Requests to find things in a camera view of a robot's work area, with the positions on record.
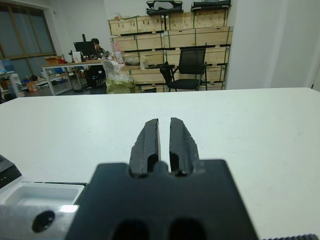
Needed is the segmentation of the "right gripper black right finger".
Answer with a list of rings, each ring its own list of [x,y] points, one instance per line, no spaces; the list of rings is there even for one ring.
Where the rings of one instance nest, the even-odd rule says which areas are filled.
[[[198,147],[184,122],[176,117],[170,121],[169,161],[173,175],[189,175],[199,161]]]

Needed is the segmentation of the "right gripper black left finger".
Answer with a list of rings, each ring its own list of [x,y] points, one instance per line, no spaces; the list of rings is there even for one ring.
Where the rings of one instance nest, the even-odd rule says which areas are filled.
[[[147,121],[131,148],[129,169],[132,175],[148,175],[161,160],[159,120]]]

